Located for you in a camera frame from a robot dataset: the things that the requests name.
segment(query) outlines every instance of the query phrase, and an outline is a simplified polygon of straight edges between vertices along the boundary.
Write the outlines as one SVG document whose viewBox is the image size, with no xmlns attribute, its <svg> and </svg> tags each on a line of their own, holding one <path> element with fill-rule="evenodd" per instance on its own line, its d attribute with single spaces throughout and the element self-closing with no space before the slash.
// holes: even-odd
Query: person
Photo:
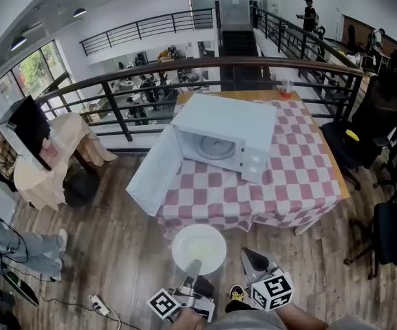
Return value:
<svg viewBox="0 0 397 330">
<path fill-rule="evenodd" d="M 316 26 L 316 10 L 313 8 L 313 0 L 304 0 L 307 4 L 304 14 L 297 14 L 298 19 L 303 19 L 303 30 L 313 32 Z"/>
<path fill-rule="evenodd" d="M 140 105 L 138 102 L 133 102 L 131 96 L 127 99 L 127 102 L 130 105 Z M 147 117 L 146 112 L 144 111 L 144 109 L 142 107 L 139 107 L 139 108 L 131 107 L 131 108 L 128 109 L 128 111 L 129 111 L 129 114 L 133 118 L 145 118 L 145 117 Z M 136 125 L 137 126 L 140 126 L 142 124 L 148 124 L 148 120 L 136 121 Z"/>
<path fill-rule="evenodd" d="M 0 173 L 11 182 L 13 182 L 14 163 L 17 158 L 17 152 L 0 132 Z"/>
<path fill-rule="evenodd" d="M 232 286 L 229 294 L 230 302 L 225 309 L 227 315 L 210 323 L 206 330 L 376 330 L 354 316 L 345 317 L 329 326 L 292 303 L 275 311 L 254 309 L 244 303 L 244 290 L 240 285 Z M 202 317 L 191 308 L 182 308 L 170 330 L 198 330 L 201 321 Z"/>
<path fill-rule="evenodd" d="M 143 89 L 143 88 L 148 88 L 148 87 L 153 86 L 153 83 L 144 74 L 140 75 L 140 79 L 142 80 L 142 83 L 140 84 L 140 88 Z M 144 95 L 146 96 L 146 99 L 149 102 L 156 102 L 155 98 L 154 98 L 153 91 L 145 90 Z"/>
<path fill-rule="evenodd" d="M 0 254 L 24 264 L 31 270 L 55 281 L 62 279 L 61 252 L 67 248 L 68 233 L 61 229 L 58 234 L 48 236 L 20 233 L 4 228 L 0 220 Z"/>
<path fill-rule="evenodd" d="M 380 66 L 380 62 L 382 61 L 382 48 L 383 48 L 383 42 L 382 38 L 385 36 L 385 30 L 383 28 L 379 28 L 378 30 L 372 31 L 372 33 L 368 36 L 368 45 L 369 45 L 369 50 L 367 55 L 369 58 L 366 58 L 366 67 L 367 68 L 374 68 L 375 71 L 378 71 L 378 68 Z M 376 58 L 376 64 L 373 64 L 373 61 L 371 60 L 372 57 Z"/>
</svg>

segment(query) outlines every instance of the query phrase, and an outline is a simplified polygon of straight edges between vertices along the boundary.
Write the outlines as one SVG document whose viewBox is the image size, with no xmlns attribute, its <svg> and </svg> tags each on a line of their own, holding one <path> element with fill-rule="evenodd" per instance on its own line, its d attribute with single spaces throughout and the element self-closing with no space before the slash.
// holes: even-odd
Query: beige cloth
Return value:
<svg viewBox="0 0 397 330">
<path fill-rule="evenodd" d="M 61 115 L 52 121 L 51 126 L 56 132 L 59 146 L 62 147 L 53 170 L 38 169 L 22 156 L 18 156 L 14 165 L 14 185 L 22 198 L 39 210 L 45 206 L 59 210 L 58 205 L 65 203 L 63 180 L 67 174 L 69 159 L 76 149 L 85 161 L 97 166 L 117 158 L 103 147 L 97 135 L 77 113 Z"/>
</svg>

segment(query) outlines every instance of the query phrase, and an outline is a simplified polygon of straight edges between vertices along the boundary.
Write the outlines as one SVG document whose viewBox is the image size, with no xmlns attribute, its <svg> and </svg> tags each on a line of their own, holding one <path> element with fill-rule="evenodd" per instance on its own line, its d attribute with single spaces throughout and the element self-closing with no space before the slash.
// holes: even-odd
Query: railing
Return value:
<svg viewBox="0 0 397 330">
<path fill-rule="evenodd" d="M 340 117 L 342 104 L 333 105 L 329 101 L 342 100 L 354 104 L 357 92 L 353 93 L 352 89 L 358 90 L 364 73 L 347 56 L 322 40 L 322 36 L 307 32 L 298 25 L 275 14 L 257 9 L 254 18 L 257 20 L 253 24 L 257 24 L 258 29 L 265 34 L 265 37 L 277 45 L 278 52 L 282 51 L 288 58 L 314 60 L 329 65 L 344 65 L 350 69 L 355 69 L 356 74 L 348 76 L 326 70 L 317 72 L 313 69 L 305 69 L 305 72 L 303 72 L 300 69 L 298 72 L 299 77 L 304 76 L 309 83 L 312 83 L 313 89 L 321 100 L 326 101 L 325 105 L 332 115 L 336 114 Z M 318 87 L 319 85 L 336 85 L 343 89 L 341 92 L 332 91 L 334 88 L 323 88 L 322 90 Z M 351 107 L 347 107 L 344 114 L 345 118 L 348 118 L 351 110 Z"/>
<path fill-rule="evenodd" d="M 91 102 L 99 102 L 104 101 L 104 105 L 99 109 L 94 109 L 91 111 L 81 112 L 80 115 L 85 119 L 89 116 L 110 112 L 114 114 L 115 119 L 106 119 L 99 121 L 87 121 L 91 127 L 94 126 L 102 126 L 102 125 L 113 125 L 118 124 L 120 126 L 119 131 L 105 131 L 97 133 L 99 136 L 110 136 L 110 135 L 125 135 L 128 141 L 133 140 L 133 135 L 141 134 L 141 133 L 157 133 L 161 132 L 162 129 L 139 129 L 141 126 L 133 126 L 133 129 L 129 129 L 127 124 L 130 122 L 144 122 L 144 121 L 156 121 L 156 120 L 170 120 L 173 118 L 173 108 L 175 106 L 175 99 L 171 99 L 170 94 L 175 93 L 175 89 L 199 89 L 200 87 L 208 87 L 214 85 L 223 85 L 230 84 L 234 86 L 234 90 L 242 90 L 247 85 L 258 84 L 261 85 L 263 89 L 264 86 L 269 87 L 270 89 L 274 85 L 280 85 L 281 81 L 276 80 L 244 80 L 242 78 L 238 78 L 235 80 L 203 80 L 199 82 L 181 82 L 181 83 L 173 83 L 171 85 L 158 85 L 153 87 L 147 87 L 144 89 L 128 89 L 125 91 L 117 91 L 113 93 L 111 91 L 111 87 L 109 82 L 120 80 L 124 78 L 132 78 L 135 76 L 143 75 L 143 74 L 151 74 L 156 72 L 165 72 L 171 70 L 179 70 L 179 69 L 193 69 L 193 68 L 203 68 L 203 67 L 233 67 L 233 71 L 235 74 L 239 73 L 240 67 L 245 66 L 254 66 L 254 67 L 284 67 L 284 68 L 292 68 L 292 69 L 302 69 L 309 71 L 318 71 L 318 72 L 330 72 L 335 74 L 340 74 L 350 77 L 355 77 L 357 80 L 360 80 L 363 73 L 354 68 L 344 67 L 340 65 L 334 65 L 329 63 L 319 63 L 312 62 L 308 60 L 291 60 L 288 58 L 265 58 L 265 57 L 257 57 L 257 56 L 226 56 L 219 58 L 194 58 L 194 59 L 185 59 L 185 60 L 177 60 L 170 63 L 155 63 L 144 65 L 140 67 L 134 67 L 132 69 L 128 69 L 126 71 L 115 72 L 112 74 L 105 74 L 102 76 L 93 77 L 87 80 L 83 80 L 81 82 L 75 83 L 68 87 L 57 89 L 52 91 L 51 93 L 44 94 L 40 98 L 36 99 L 36 102 L 39 105 L 43 105 L 46 102 L 50 101 L 55 97 L 60 97 L 63 94 L 68 94 L 73 91 L 77 91 L 80 89 L 92 87 L 94 85 L 101 85 L 103 88 L 103 93 L 94 96 L 91 98 L 85 98 L 76 102 L 69 102 L 60 107 L 54 107 L 53 109 L 49 109 L 44 111 L 45 113 L 49 113 L 51 111 L 56 111 L 58 109 L 66 108 L 71 109 L 75 105 L 81 105 L 83 103 L 91 103 Z M 302 101 L 306 103 L 315 103 L 315 104 L 323 104 L 323 105 L 334 105 L 337 108 L 337 113 L 328 115 L 328 114 L 312 114 L 315 118 L 331 118 L 335 120 L 340 120 L 343 118 L 347 118 L 347 114 L 350 113 L 353 99 L 355 99 L 358 92 L 358 84 L 360 82 L 355 82 L 353 85 L 347 84 L 346 87 L 339 85 L 329 85 L 329 84 L 313 84 L 311 82 L 295 82 L 294 86 L 297 87 L 312 87 L 315 89 L 324 89 L 328 91 L 337 91 L 343 93 L 349 93 L 350 96 L 346 97 L 338 97 L 337 99 L 331 100 L 317 100 L 317 99 L 302 99 Z M 174 89 L 172 92 L 167 92 L 167 96 L 159 99 L 157 102 L 147 102 L 144 104 L 129 104 L 125 103 L 125 105 L 120 105 L 117 102 L 118 97 L 121 96 L 132 96 L 135 93 L 145 92 L 145 91 L 158 91 L 160 89 L 170 90 Z M 126 119 L 122 111 L 129 111 L 130 109 L 145 109 L 149 107 L 171 107 L 171 112 L 167 115 L 153 115 L 143 118 L 130 118 Z"/>
<path fill-rule="evenodd" d="M 213 27 L 212 9 L 181 11 L 173 14 L 143 19 L 96 34 L 81 41 L 88 56 L 115 45 L 155 36 L 162 33 L 177 33 L 183 30 L 200 30 Z"/>
</svg>

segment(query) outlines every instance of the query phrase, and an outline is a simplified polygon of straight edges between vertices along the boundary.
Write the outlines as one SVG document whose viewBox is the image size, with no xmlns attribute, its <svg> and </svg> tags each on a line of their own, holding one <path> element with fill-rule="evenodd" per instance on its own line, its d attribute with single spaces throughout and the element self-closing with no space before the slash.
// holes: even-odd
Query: ceiling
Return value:
<svg viewBox="0 0 397 330">
<path fill-rule="evenodd" d="M 106 4 L 112 0 L 39 0 L 33 8 L 24 12 L 23 18 L 10 31 L 5 38 L 0 41 L 0 67 L 17 54 L 26 49 L 31 49 L 32 45 L 41 39 L 49 36 L 61 28 L 75 22 L 73 13 L 77 8 L 84 8 L 88 12 Z M 10 51 L 13 38 L 21 30 L 28 29 L 34 24 L 41 22 L 40 27 L 27 31 L 25 34 L 27 41 L 13 52 Z"/>
</svg>

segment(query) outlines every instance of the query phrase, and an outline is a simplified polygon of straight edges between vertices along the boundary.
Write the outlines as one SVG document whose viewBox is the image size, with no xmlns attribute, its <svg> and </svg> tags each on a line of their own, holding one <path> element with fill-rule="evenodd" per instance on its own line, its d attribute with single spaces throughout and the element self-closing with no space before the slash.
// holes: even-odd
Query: black shirt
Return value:
<svg viewBox="0 0 397 330">
<path fill-rule="evenodd" d="M 313 7 L 307 6 L 305 8 L 305 17 L 310 17 L 311 15 L 316 16 L 316 10 Z M 303 20 L 303 30 L 308 32 L 313 32 L 314 29 L 314 19 L 304 19 Z"/>
</svg>

